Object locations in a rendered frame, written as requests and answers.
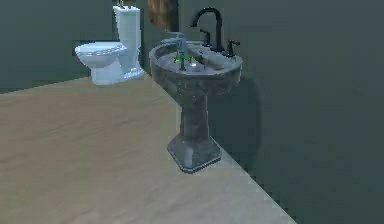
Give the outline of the grey pedestal sink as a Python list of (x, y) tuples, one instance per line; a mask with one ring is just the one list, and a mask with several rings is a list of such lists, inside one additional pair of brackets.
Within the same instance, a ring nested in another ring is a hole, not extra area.
[(186, 62), (175, 58), (178, 52), (174, 41), (162, 41), (149, 52), (150, 73), (181, 107), (180, 131), (167, 150), (181, 171), (195, 173), (221, 159), (222, 147), (209, 133), (208, 98), (237, 86), (243, 60), (199, 41), (186, 43), (185, 54), (192, 57)]

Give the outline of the white toilet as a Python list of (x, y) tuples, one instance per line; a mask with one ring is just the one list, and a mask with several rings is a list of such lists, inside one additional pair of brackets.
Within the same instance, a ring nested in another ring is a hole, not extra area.
[(118, 40), (91, 42), (74, 48), (83, 65), (91, 72), (95, 85), (112, 85), (140, 79), (144, 73), (139, 62), (141, 48), (141, 10), (136, 6), (113, 7)]

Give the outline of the black sink faucet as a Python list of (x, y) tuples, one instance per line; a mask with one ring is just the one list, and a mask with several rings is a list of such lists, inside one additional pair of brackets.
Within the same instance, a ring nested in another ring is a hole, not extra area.
[(240, 45), (239, 41), (229, 40), (227, 42), (227, 49), (224, 49), (222, 44), (222, 26), (223, 19), (220, 11), (214, 7), (206, 7), (195, 13), (193, 16), (192, 22), (190, 24), (191, 27), (196, 27), (198, 25), (198, 21), (201, 16), (206, 13), (213, 13), (215, 15), (215, 45), (210, 47), (210, 50), (216, 53), (222, 53), (225, 57), (232, 58), (235, 57), (235, 53), (233, 50), (233, 46)]

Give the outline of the brown wooden door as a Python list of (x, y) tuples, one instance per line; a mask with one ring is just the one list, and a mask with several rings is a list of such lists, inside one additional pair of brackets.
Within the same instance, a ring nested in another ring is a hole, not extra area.
[(167, 31), (179, 30), (178, 0), (148, 0), (150, 22)]

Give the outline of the green spray bottle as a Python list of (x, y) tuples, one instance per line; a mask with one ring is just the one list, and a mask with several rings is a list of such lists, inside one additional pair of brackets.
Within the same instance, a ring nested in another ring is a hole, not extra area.
[(177, 53), (174, 57), (175, 62), (180, 63), (180, 70), (186, 70), (186, 63), (191, 63), (193, 56), (187, 52), (187, 41), (182, 32), (171, 32), (172, 38), (165, 39), (165, 43), (174, 43), (177, 46)]

